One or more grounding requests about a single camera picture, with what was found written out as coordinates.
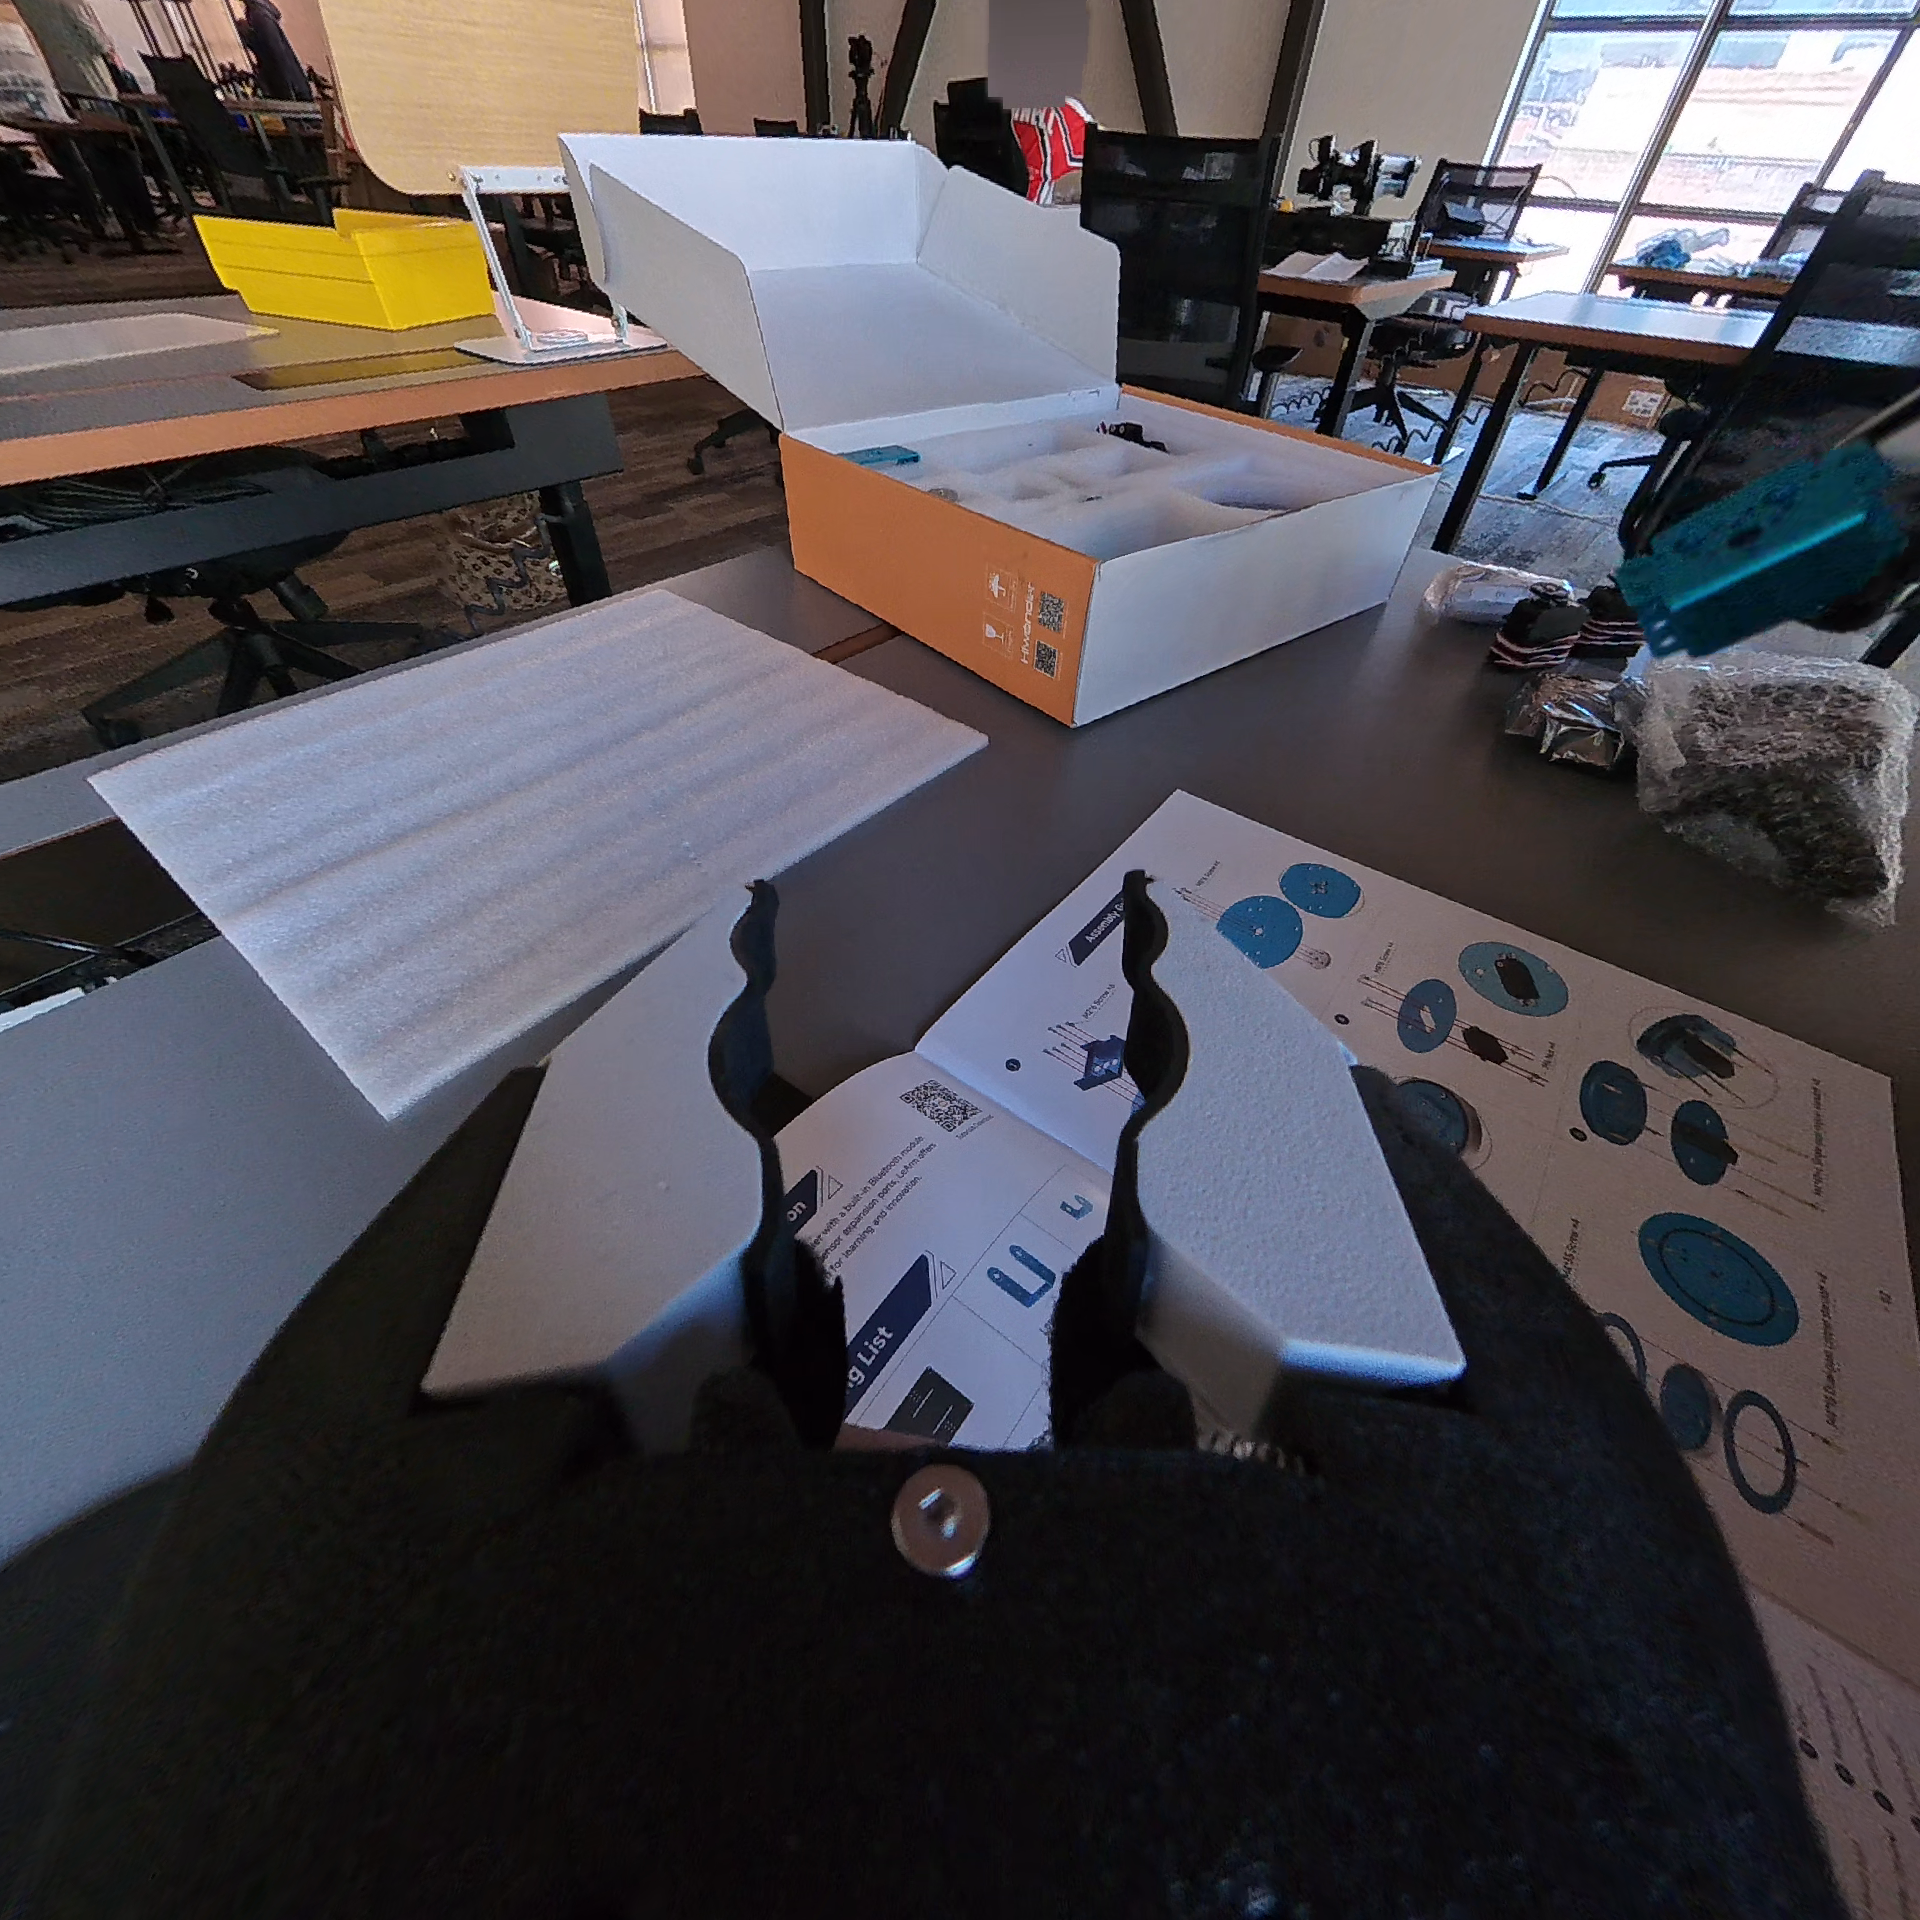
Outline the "white metal stand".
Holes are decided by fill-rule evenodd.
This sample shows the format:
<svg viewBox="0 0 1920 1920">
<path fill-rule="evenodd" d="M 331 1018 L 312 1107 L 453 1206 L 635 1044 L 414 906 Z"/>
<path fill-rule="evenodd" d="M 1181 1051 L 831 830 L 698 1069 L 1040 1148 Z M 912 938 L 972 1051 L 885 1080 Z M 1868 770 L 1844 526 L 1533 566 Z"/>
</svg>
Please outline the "white metal stand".
<svg viewBox="0 0 1920 1920">
<path fill-rule="evenodd" d="M 612 320 L 598 320 L 556 304 L 516 301 L 491 237 L 486 212 L 483 210 L 483 197 L 564 197 L 570 195 L 570 181 L 558 164 L 460 168 L 453 174 L 460 181 L 463 204 L 480 236 L 486 273 L 494 284 L 495 316 L 506 329 L 494 340 L 460 342 L 460 352 L 486 356 L 509 368 L 544 368 L 594 356 L 631 356 L 667 349 L 667 342 L 651 329 L 631 324 L 631 318 L 620 306 L 612 312 Z"/>
</svg>

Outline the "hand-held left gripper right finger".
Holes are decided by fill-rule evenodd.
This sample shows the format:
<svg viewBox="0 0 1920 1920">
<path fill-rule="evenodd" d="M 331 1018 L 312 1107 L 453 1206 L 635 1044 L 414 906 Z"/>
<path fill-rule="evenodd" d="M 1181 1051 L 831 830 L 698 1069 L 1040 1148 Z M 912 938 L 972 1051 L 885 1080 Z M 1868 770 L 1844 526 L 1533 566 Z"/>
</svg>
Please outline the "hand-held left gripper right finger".
<svg viewBox="0 0 1920 1920">
<path fill-rule="evenodd" d="M 1428 1388 L 1463 1350 L 1330 1034 L 1189 904 L 1143 872 L 1119 890 L 1133 1011 L 1103 1235 L 1051 1318 L 1050 1422 L 1092 1438 L 1124 1378 L 1191 1396 L 1148 1428 L 1192 1438 L 1198 1410 L 1253 1430 L 1307 1378 Z"/>
</svg>

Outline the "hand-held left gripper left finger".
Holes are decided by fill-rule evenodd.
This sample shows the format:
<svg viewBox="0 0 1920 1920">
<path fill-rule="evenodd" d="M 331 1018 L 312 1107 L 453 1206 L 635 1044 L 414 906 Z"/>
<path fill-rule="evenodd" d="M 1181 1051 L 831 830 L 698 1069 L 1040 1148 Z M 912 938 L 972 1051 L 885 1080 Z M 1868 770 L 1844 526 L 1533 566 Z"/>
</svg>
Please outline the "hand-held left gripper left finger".
<svg viewBox="0 0 1920 1920">
<path fill-rule="evenodd" d="M 843 1422 L 846 1309 L 784 1211 L 765 994 L 776 892 L 698 918 L 550 1056 L 442 1345 L 431 1396 L 586 1378 L 650 1452 L 709 1376 L 759 1368 L 799 1438 Z"/>
</svg>

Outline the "white plastic bag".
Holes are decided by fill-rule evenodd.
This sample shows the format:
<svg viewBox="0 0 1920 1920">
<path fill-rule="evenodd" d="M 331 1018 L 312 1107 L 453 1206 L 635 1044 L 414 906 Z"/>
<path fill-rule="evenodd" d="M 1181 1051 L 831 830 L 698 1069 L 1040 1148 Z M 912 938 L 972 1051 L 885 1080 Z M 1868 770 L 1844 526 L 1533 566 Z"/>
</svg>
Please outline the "white plastic bag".
<svg viewBox="0 0 1920 1920">
<path fill-rule="evenodd" d="M 1568 581 L 1524 571 L 1519 566 L 1494 566 L 1456 562 L 1434 574 L 1424 589 L 1424 613 L 1431 619 L 1459 619 L 1475 627 L 1499 627 L 1512 609 L 1528 598 L 1565 604 Z"/>
</svg>

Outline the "white flat tray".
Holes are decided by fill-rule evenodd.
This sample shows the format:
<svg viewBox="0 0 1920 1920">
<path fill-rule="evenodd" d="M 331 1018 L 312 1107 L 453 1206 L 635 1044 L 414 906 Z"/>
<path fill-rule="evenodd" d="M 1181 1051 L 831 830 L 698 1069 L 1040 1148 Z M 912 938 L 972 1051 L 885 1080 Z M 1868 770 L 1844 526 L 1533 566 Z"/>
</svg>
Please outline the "white flat tray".
<svg viewBox="0 0 1920 1920">
<path fill-rule="evenodd" d="M 106 320 L 68 320 L 2 329 L 2 377 L 157 352 L 198 349 L 269 339 L 277 329 L 256 322 L 216 320 L 200 314 L 155 312 Z"/>
</svg>

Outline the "black office chair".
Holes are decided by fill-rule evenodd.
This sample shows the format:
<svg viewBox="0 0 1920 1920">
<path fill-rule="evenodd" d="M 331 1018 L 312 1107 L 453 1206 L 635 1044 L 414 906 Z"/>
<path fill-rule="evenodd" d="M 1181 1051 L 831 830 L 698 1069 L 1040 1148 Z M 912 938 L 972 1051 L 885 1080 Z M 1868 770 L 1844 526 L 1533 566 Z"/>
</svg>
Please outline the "black office chair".
<svg viewBox="0 0 1920 1920">
<path fill-rule="evenodd" d="M 155 610 L 159 604 L 198 598 L 215 619 L 215 633 L 87 704 L 82 717 L 88 732 L 108 750 L 131 745 L 142 739 L 142 726 L 127 717 L 127 708 L 212 674 L 221 674 L 212 710 L 229 716 L 250 708 L 261 689 L 272 697 L 295 696 L 296 674 L 312 681 L 352 680 L 359 666 L 339 653 L 348 642 L 400 642 L 405 659 L 455 642 L 453 630 L 431 624 L 331 618 L 319 595 L 299 581 L 299 566 L 342 542 L 344 536 L 319 536 L 114 584 L 116 592 L 148 604 L 151 622 L 163 622 Z"/>
</svg>

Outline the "bubble wrap package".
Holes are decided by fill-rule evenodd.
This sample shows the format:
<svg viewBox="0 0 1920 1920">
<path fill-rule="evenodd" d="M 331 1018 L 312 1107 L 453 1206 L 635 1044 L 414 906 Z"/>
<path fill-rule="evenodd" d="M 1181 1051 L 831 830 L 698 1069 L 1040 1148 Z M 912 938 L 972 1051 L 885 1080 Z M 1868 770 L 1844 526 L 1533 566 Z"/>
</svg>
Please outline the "bubble wrap package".
<svg viewBox="0 0 1920 1920">
<path fill-rule="evenodd" d="M 1634 683 L 1639 804 L 1789 896 L 1892 924 L 1916 699 L 1838 659 L 1656 660 Z"/>
</svg>

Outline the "white and orange cardboard box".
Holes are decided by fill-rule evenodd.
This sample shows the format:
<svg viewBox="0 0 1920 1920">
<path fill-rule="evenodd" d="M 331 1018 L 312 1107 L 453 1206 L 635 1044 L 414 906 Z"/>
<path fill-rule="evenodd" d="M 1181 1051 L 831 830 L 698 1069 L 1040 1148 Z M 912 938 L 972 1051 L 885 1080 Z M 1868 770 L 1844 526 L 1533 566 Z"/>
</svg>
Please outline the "white and orange cardboard box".
<svg viewBox="0 0 1920 1920">
<path fill-rule="evenodd" d="M 1381 606 L 1431 467 L 1126 392 L 1117 249 L 910 142 L 563 134 L 607 298 L 782 435 L 794 562 L 1046 716 L 1080 726 Z M 848 449 L 1128 400 L 1349 443 L 1410 488 L 1094 560 Z"/>
</svg>

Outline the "large grid window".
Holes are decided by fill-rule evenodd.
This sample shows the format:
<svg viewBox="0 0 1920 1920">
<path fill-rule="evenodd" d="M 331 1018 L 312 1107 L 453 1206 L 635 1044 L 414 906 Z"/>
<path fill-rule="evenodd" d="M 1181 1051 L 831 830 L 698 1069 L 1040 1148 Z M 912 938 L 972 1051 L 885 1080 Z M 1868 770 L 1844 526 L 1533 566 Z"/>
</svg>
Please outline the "large grid window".
<svg viewBox="0 0 1920 1920">
<path fill-rule="evenodd" d="M 1544 4 L 1491 148 L 1540 177 L 1527 291 L 1595 291 L 1667 229 L 1765 252 L 1800 186 L 1916 178 L 1916 2 Z"/>
</svg>

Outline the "yellow plastic bin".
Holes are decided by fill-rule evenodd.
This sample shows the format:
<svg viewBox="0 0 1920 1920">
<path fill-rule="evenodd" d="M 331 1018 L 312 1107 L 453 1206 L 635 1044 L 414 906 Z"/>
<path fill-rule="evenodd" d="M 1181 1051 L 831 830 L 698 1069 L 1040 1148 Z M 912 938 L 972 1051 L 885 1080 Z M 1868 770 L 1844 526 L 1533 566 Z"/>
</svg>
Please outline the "yellow plastic bin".
<svg viewBox="0 0 1920 1920">
<path fill-rule="evenodd" d="M 364 329 L 419 329 L 494 314 L 488 266 L 400 256 L 367 262 L 333 227 L 196 214 L 195 227 L 221 284 L 267 318 Z"/>
<path fill-rule="evenodd" d="M 374 262 L 394 262 L 400 256 L 469 258 L 486 275 L 486 258 L 471 220 L 450 220 L 414 212 L 388 212 L 367 209 L 335 209 L 333 229 L 342 245 L 356 252 L 367 270 Z"/>
</svg>

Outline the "rounded light wood panel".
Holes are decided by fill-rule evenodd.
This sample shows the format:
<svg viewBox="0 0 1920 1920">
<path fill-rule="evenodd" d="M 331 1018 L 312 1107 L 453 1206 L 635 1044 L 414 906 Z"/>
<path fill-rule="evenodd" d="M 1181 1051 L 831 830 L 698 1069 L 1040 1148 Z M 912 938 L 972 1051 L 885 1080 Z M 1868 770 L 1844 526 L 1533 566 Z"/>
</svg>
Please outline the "rounded light wood panel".
<svg viewBox="0 0 1920 1920">
<path fill-rule="evenodd" d="M 632 2 L 322 2 L 352 145 L 410 197 L 456 170 L 556 164 L 564 133 L 635 133 Z"/>
</svg>

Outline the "patterned ceramic pot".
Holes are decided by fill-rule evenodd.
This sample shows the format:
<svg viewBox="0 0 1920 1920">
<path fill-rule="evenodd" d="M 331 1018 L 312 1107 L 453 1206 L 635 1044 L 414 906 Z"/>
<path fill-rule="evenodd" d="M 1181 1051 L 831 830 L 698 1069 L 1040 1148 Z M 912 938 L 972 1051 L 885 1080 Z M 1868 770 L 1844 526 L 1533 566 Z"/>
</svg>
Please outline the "patterned ceramic pot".
<svg viewBox="0 0 1920 1920">
<path fill-rule="evenodd" d="M 471 633 L 567 602 L 538 494 L 461 506 L 439 517 L 442 589 Z"/>
</svg>

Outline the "white foam sheet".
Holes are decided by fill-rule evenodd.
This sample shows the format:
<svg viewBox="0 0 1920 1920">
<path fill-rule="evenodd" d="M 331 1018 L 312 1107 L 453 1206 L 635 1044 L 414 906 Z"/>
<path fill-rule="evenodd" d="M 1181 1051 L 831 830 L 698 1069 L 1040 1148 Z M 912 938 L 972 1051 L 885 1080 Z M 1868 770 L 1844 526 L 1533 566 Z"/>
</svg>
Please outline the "white foam sheet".
<svg viewBox="0 0 1920 1920">
<path fill-rule="evenodd" d="M 639 592 L 91 787 L 396 1118 L 982 740 Z"/>
</svg>

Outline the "white user manual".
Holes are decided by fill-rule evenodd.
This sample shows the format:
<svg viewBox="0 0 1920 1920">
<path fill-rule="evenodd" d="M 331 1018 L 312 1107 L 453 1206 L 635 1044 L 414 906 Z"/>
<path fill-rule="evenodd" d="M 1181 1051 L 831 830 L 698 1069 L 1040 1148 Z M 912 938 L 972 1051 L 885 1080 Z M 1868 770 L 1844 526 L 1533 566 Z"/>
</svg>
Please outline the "white user manual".
<svg viewBox="0 0 1920 1920">
<path fill-rule="evenodd" d="M 1060 849 L 946 782 L 782 878 L 782 1069 L 902 1053 L 1094 1152 L 1124 993 L 1085 916 L 1167 875 L 1506 1203 L 1710 1499 L 1861 1915 L 1916 1915 L 1916 925 L 1716 873 L 1611 787 L 1382 826 L 1149 774 Z M 1078 907 L 1080 921 L 1068 921 Z"/>
</svg>

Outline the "black mesh chair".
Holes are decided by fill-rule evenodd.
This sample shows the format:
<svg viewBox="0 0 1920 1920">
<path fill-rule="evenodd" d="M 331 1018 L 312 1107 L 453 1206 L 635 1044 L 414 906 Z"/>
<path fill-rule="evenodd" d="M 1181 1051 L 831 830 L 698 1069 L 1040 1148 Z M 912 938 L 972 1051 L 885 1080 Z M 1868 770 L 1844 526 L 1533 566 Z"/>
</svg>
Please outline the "black mesh chair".
<svg viewBox="0 0 1920 1920">
<path fill-rule="evenodd" d="M 1078 212 L 1119 254 L 1122 384 L 1245 408 L 1276 168 L 1251 138 L 1088 133 Z"/>
</svg>

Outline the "grey table with wooden edge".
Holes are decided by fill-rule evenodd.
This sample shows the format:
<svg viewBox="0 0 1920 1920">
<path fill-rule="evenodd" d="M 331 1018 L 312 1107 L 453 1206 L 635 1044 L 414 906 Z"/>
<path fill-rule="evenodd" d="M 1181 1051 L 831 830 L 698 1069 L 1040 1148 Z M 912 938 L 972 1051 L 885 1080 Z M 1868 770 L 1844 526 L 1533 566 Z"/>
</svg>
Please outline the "grey table with wooden edge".
<svg viewBox="0 0 1920 1920">
<path fill-rule="evenodd" d="M 2 329 L 187 312 L 256 322 L 230 298 L 15 308 Z M 212 507 L 166 510 L 78 533 L 5 542 L 2 598 L 24 604 L 139 571 L 219 560 L 269 545 L 342 536 L 534 491 L 571 606 L 610 595 L 583 480 L 620 472 L 607 395 L 692 376 L 671 352 L 508 368 L 460 352 L 488 320 L 403 333 L 275 320 L 269 339 L 87 368 L 5 377 L 6 489 L 109 468 L 157 468 L 216 453 L 362 436 L 455 418 L 450 440 L 396 443 L 372 472 Z"/>
</svg>

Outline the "group of black office chairs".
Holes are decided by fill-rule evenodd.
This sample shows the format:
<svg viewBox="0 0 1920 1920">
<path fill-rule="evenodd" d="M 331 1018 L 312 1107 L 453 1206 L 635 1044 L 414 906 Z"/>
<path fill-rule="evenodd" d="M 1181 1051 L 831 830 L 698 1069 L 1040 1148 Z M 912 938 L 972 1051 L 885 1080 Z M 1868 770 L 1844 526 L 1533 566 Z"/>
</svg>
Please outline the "group of black office chairs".
<svg viewBox="0 0 1920 1920">
<path fill-rule="evenodd" d="M 344 133 L 326 76 L 308 69 L 308 94 L 282 98 L 237 67 L 212 77 L 189 56 L 139 61 L 148 77 L 100 98 L 71 94 L 67 116 L 28 108 L 5 82 L 5 133 L 75 178 L 87 224 L 114 217 L 136 249 L 157 224 L 200 214 L 331 227 Z"/>
</svg>

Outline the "silver foil bag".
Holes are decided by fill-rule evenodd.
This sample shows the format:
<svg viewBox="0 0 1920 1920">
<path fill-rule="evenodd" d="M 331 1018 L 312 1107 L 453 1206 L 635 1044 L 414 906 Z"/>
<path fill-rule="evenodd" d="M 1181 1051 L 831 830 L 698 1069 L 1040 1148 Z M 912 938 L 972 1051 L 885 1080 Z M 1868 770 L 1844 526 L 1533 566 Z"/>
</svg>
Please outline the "silver foil bag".
<svg viewBox="0 0 1920 1920">
<path fill-rule="evenodd" d="M 1527 744 L 1544 762 L 1621 774 L 1634 755 L 1632 706 L 1634 691 L 1619 680 L 1540 670 L 1524 677 L 1503 710 L 1501 733 Z"/>
</svg>

